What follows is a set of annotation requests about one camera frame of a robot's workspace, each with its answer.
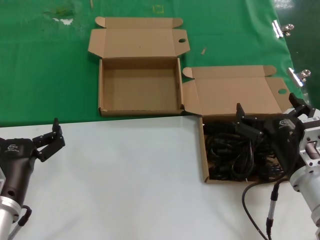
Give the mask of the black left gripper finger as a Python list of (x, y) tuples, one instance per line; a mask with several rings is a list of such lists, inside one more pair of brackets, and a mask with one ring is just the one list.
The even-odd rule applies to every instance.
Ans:
[(59, 119), (54, 119), (51, 132), (33, 138), (32, 142), (35, 146), (35, 150), (32, 155), (41, 162), (45, 162), (61, 150), (66, 143)]

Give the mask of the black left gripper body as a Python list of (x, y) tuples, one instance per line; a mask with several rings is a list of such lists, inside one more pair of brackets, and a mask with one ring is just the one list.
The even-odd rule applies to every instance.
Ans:
[(0, 140), (0, 168), (5, 176), (1, 191), (18, 204), (23, 204), (31, 174), (34, 171), (36, 146), (31, 139), (14, 138)]

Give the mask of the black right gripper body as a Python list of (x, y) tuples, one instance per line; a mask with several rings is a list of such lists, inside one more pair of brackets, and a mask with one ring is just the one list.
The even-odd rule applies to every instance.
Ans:
[(301, 124), (299, 118), (281, 114), (266, 118), (263, 131), (271, 141), (271, 147), (286, 175), (292, 175), (301, 167), (299, 144)]

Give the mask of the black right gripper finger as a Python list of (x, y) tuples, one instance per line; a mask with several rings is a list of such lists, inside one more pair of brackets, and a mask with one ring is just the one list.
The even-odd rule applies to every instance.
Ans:
[(298, 119), (301, 115), (306, 115), (308, 118), (315, 116), (316, 109), (308, 105), (302, 98), (297, 98), (294, 93), (290, 93), (288, 99), (293, 106), (293, 110), (288, 113), (291, 120)]
[(265, 119), (247, 116), (240, 103), (236, 105), (236, 132), (257, 141), (264, 137)]

